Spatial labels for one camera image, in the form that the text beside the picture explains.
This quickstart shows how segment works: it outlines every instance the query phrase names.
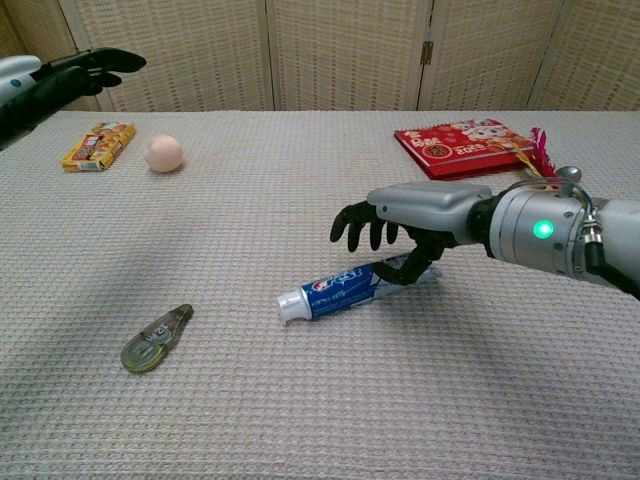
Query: toothpaste tube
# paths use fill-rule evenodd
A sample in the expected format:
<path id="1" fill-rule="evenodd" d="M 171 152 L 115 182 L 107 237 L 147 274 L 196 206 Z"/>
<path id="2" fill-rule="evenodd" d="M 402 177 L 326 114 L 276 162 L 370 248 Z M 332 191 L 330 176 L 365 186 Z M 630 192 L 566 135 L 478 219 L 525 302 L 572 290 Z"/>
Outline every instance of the toothpaste tube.
<path id="1" fill-rule="evenodd" d="M 384 260 L 393 268 L 400 268 L 409 254 Z M 441 276 L 436 267 L 429 267 L 416 283 L 423 283 Z M 286 325 L 289 320 L 316 319 L 354 305 L 361 305 L 404 288 L 388 283 L 373 273 L 372 264 L 361 265 L 333 277 L 307 283 L 292 292 L 280 295 L 280 318 Z"/>

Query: green led light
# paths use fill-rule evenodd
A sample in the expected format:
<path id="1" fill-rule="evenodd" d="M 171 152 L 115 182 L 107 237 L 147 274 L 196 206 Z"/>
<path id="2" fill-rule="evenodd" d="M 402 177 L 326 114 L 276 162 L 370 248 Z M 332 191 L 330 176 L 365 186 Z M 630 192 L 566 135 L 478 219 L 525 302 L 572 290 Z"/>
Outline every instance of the green led light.
<path id="1" fill-rule="evenodd" d="M 553 230 L 553 223 L 549 220 L 540 220 L 533 226 L 533 234 L 542 240 L 553 235 Z"/>

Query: correction tape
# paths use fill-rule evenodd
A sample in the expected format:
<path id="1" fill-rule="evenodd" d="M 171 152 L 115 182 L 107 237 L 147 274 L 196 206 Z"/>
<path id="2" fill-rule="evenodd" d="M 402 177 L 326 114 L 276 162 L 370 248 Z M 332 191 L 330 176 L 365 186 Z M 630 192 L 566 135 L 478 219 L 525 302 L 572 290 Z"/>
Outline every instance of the correction tape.
<path id="1" fill-rule="evenodd" d="M 193 307 L 185 303 L 149 324 L 122 349 L 120 360 L 125 368 L 134 373 L 156 368 L 180 340 L 191 315 Z"/>

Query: yellow snack box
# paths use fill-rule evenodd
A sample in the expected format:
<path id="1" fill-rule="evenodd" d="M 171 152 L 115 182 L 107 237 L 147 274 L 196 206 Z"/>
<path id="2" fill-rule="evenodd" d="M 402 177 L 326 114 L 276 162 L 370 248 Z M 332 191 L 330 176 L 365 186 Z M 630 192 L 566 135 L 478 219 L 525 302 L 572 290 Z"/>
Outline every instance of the yellow snack box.
<path id="1" fill-rule="evenodd" d="M 106 170 L 135 134 L 133 123 L 98 123 L 62 158 L 62 168 L 65 172 Z"/>

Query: hinge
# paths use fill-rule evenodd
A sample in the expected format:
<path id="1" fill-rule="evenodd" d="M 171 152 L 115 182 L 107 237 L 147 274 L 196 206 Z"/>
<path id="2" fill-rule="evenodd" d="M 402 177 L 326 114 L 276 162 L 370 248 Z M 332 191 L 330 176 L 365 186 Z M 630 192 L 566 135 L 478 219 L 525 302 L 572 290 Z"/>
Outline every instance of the hinge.
<path id="1" fill-rule="evenodd" d="M 422 42 L 420 65 L 431 65 L 431 55 L 433 55 L 433 42 L 431 40 L 425 40 Z"/>

